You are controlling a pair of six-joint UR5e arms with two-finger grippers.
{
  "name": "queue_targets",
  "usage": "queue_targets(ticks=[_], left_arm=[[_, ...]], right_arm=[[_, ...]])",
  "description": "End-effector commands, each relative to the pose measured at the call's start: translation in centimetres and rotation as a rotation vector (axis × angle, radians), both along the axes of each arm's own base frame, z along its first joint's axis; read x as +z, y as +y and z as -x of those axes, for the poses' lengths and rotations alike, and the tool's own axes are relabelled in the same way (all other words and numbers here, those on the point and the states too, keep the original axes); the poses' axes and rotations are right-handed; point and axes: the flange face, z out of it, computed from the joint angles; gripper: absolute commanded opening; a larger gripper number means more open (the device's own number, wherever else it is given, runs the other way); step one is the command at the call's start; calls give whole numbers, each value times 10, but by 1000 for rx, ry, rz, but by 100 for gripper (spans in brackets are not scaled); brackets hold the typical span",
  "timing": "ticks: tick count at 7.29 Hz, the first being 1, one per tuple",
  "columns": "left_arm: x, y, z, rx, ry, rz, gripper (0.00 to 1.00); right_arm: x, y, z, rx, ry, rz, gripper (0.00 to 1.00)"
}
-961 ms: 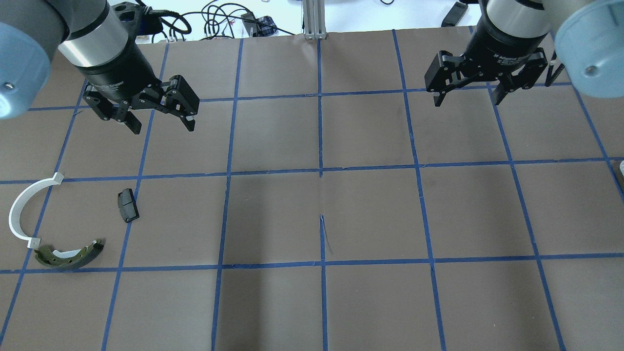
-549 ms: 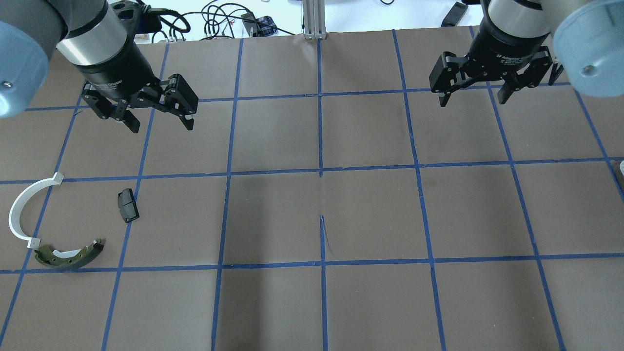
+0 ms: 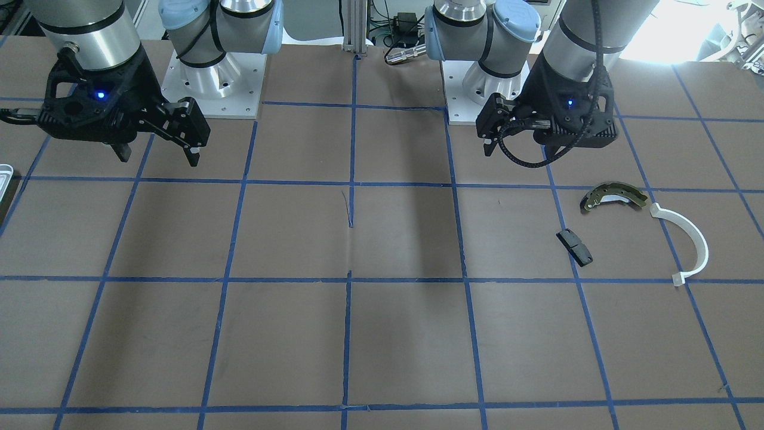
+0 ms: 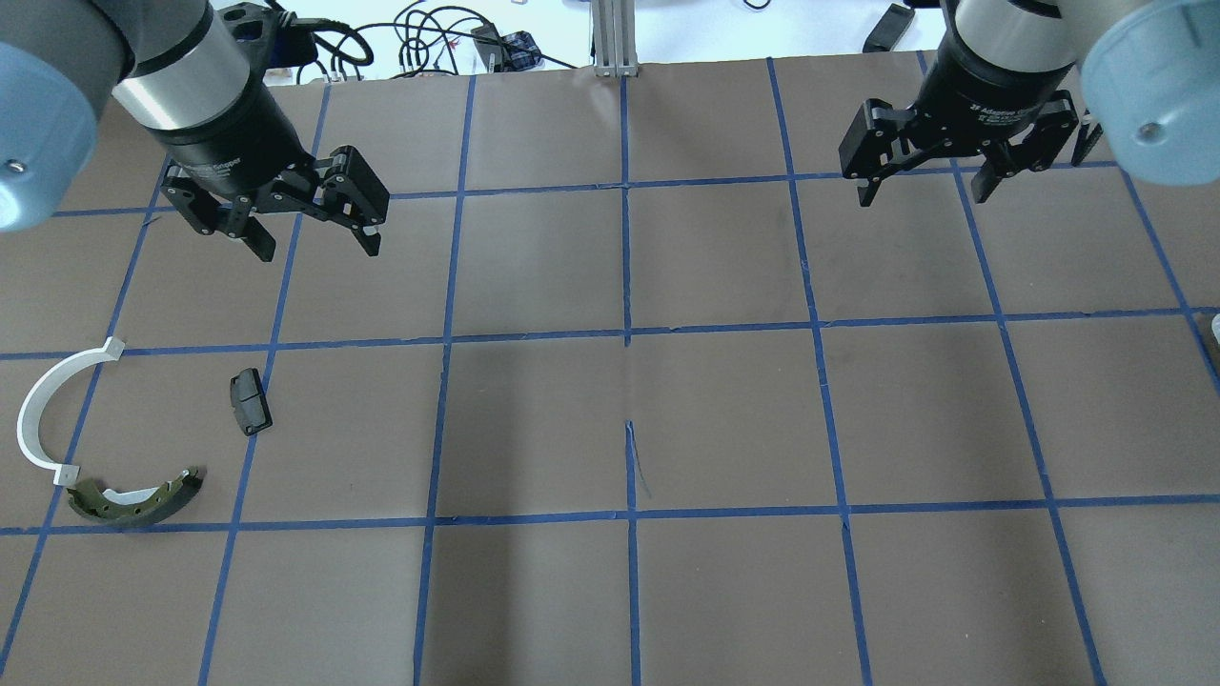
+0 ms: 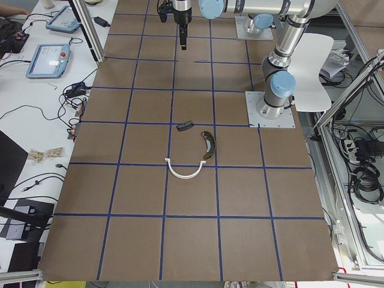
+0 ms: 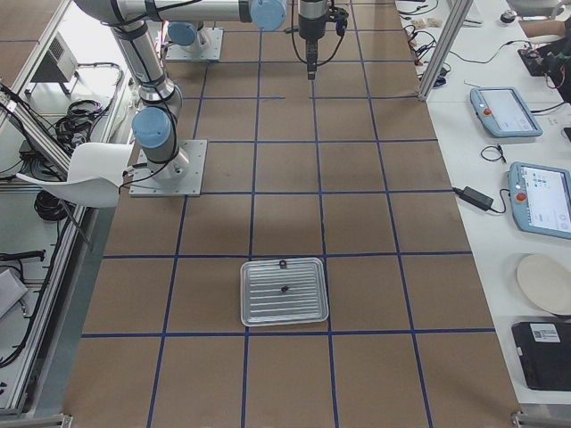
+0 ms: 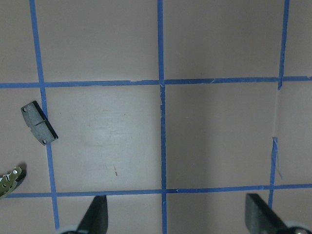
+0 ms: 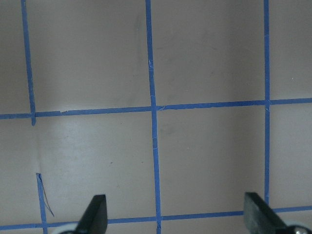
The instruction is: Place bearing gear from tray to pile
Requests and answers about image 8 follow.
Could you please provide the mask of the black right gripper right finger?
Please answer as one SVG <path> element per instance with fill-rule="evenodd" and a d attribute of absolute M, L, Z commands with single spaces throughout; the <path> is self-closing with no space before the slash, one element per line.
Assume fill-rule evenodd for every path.
<path fill-rule="evenodd" d="M 287 225 L 255 192 L 244 194 L 244 223 L 250 234 L 282 234 Z"/>

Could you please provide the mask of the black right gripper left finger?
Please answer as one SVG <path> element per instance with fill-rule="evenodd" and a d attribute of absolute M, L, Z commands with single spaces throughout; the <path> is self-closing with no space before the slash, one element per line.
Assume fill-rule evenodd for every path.
<path fill-rule="evenodd" d="M 108 226 L 106 195 L 95 195 L 85 210 L 76 234 L 104 234 Z"/>

